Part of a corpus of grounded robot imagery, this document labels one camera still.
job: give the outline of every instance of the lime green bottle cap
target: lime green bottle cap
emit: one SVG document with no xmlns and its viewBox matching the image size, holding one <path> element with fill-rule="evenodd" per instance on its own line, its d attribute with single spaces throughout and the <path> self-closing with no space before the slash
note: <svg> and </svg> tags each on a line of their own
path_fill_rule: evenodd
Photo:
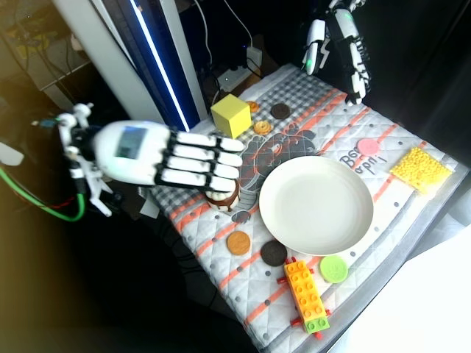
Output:
<svg viewBox="0 0 471 353">
<path fill-rule="evenodd" d="M 348 275 L 348 267 L 340 256 L 326 256 L 319 265 L 321 275 L 327 282 L 340 283 L 345 281 Z"/>
</svg>

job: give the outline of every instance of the led light strip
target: led light strip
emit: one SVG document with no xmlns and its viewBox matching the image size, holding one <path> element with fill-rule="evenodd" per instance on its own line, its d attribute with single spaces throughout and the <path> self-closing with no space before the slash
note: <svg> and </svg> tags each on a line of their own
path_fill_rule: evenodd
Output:
<svg viewBox="0 0 471 353">
<path fill-rule="evenodd" d="M 155 62 L 157 63 L 157 66 L 160 70 L 160 73 L 162 74 L 163 81 L 165 82 L 165 84 L 167 86 L 167 89 L 170 92 L 171 99 L 174 101 L 175 107 L 177 108 L 178 115 L 180 116 L 180 119 L 183 123 L 183 126 L 185 127 L 186 132 L 188 132 L 188 131 L 190 131 L 190 128 L 188 127 L 188 124 L 186 123 L 185 116 L 183 115 L 182 108 L 180 107 L 180 104 L 178 103 L 177 97 L 175 96 L 174 89 L 170 84 L 169 77 L 167 76 L 165 68 L 163 67 L 162 60 L 160 60 L 160 56 L 157 52 L 157 48 L 155 48 L 154 41 L 152 40 L 152 37 L 150 35 L 149 29 L 147 28 L 144 17 L 142 16 L 142 13 L 138 9 L 137 5 L 135 4 L 135 1 L 130 0 L 130 2 L 131 2 L 131 5 L 132 5 L 132 8 L 134 9 L 135 16 L 138 18 L 139 24 L 141 25 L 142 32 L 144 33 L 144 36 L 146 37 L 147 43 L 149 44 L 149 48 L 152 52 L 152 55 L 154 55 Z"/>
</svg>

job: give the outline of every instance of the screen on robotic hand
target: screen on robotic hand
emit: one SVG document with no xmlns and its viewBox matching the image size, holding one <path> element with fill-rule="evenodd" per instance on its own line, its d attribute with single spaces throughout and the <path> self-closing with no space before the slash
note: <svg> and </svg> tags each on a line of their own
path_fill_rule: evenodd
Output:
<svg viewBox="0 0 471 353">
<path fill-rule="evenodd" d="M 116 157 L 129 158 L 135 160 L 138 156 L 142 140 L 147 132 L 147 129 L 140 127 L 126 126 L 121 135 L 116 150 Z"/>
</svg>

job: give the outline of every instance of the orange disc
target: orange disc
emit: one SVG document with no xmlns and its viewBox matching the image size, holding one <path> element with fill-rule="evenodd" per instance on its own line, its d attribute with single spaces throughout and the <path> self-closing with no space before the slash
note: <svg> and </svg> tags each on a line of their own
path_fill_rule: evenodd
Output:
<svg viewBox="0 0 471 353">
<path fill-rule="evenodd" d="M 259 121 L 253 126 L 256 134 L 267 135 L 272 131 L 272 125 L 268 121 Z"/>
<path fill-rule="evenodd" d="M 248 101 L 247 103 L 249 104 L 251 113 L 256 113 L 260 109 L 260 105 L 258 105 L 256 101 Z"/>
<path fill-rule="evenodd" d="M 250 237 L 244 232 L 233 232 L 227 237 L 227 248 L 234 255 L 243 255 L 250 250 Z"/>
</svg>

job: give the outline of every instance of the round plate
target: round plate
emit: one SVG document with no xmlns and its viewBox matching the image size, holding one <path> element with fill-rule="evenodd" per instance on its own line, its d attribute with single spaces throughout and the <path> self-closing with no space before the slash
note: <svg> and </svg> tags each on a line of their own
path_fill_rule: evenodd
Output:
<svg viewBox="0 0 471 353">
<path fill-rule="evenodd" d="M 373 218 L 368 188 L 354 171 L 325 157 L 289 160 L 266 178 L 260 213 L 285 246 L 329 255 L 359 242 Z"/>
</svg>

